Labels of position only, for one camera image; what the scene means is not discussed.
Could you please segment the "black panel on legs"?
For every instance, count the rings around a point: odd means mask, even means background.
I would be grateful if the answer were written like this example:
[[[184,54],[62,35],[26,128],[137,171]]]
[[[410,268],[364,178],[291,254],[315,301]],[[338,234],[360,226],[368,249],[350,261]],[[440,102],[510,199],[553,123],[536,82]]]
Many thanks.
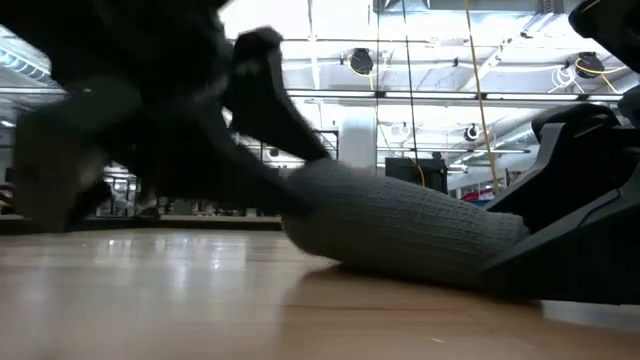
[[[444,194],[448,193],[448,168],[443,159],[387,157],[385,159],[385,175]]]

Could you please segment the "black frame workstation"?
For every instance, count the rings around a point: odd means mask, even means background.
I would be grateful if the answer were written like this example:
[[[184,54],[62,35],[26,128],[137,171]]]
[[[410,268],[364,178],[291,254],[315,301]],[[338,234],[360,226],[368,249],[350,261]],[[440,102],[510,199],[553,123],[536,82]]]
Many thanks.
[[[107,172],[103,180],[111,195],[96,210],[97,216],[159,219],[173,210],[170,199],[146,191],[142,181],[133,174]]]

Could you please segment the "silver ribbed air duct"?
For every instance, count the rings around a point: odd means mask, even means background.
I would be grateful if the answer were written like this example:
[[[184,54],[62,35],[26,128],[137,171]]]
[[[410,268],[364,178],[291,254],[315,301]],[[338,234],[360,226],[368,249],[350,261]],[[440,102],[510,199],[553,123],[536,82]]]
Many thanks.
[[[536,137],[530,124],[524,124],[509,133],[497,138],[493,143],[495,149],[525,149],[529,146],[538,145]]]

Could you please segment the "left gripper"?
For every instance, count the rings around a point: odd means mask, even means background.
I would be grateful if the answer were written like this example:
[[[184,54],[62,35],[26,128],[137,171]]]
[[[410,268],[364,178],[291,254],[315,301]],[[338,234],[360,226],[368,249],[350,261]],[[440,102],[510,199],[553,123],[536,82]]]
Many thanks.
[[[220,107],[187,106],[226,84],[228,0],[12,0],[12,30],[43,52],[60,100],[21,112],[13,206],[50,232],[102,204],[118,162],[157,197],[281,215],[309,203],[232,139]]]

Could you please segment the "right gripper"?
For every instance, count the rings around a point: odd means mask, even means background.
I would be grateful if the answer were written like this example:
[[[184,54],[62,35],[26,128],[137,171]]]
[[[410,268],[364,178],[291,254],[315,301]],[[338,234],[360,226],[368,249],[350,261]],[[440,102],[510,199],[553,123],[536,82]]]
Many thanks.
[[[633,126],[590,103],[536,116],[531,128],[539,149],[533,165],[487,209],[518,215],[535,233],[624,185],[640,163],[640,84],[617,105]]]

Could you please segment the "black metal table frame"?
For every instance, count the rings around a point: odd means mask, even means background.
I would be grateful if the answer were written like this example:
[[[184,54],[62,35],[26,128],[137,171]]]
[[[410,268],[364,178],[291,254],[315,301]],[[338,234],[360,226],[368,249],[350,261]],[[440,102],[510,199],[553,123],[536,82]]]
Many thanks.
[[[221,217],[189,217],[184,219],[145,219],[137,217],[98,217],[87,218],[72,225],[69,232],[108,231],[130,229],[196,229],[196,230],[239,230],[239,231],[280,231],[278,218],[268,220],[265,217],[241,218],[232,217],[223,220]],[[0,236],[32,235],[48,233],[32,221],[16,216],[0,216]]]

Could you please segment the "horizontal ceiling rail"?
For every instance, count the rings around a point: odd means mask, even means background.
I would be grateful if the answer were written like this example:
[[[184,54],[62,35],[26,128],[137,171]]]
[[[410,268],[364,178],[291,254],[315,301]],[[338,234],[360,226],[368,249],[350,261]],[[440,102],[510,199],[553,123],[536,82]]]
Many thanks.
[[[415,91],[357,91],[357,90],[288,90],[299,98],[362,98],[362,99],[418,99],[418,100],[507,100],[507,101],[596,101],[616,102],[619,94],[563,94],[563,93],[484,93],[475,92],[415,92]]]

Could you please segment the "grey waffle-weave towel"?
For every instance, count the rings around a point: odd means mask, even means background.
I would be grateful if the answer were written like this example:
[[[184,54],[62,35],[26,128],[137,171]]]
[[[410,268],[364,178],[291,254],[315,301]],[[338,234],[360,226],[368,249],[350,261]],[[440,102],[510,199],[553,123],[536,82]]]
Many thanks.
[[[518,215],[334,160],[299,168],[286,183],[312,207],[283,216],[290,240],[362,272],[478,288],[483,265],[530,234]]]

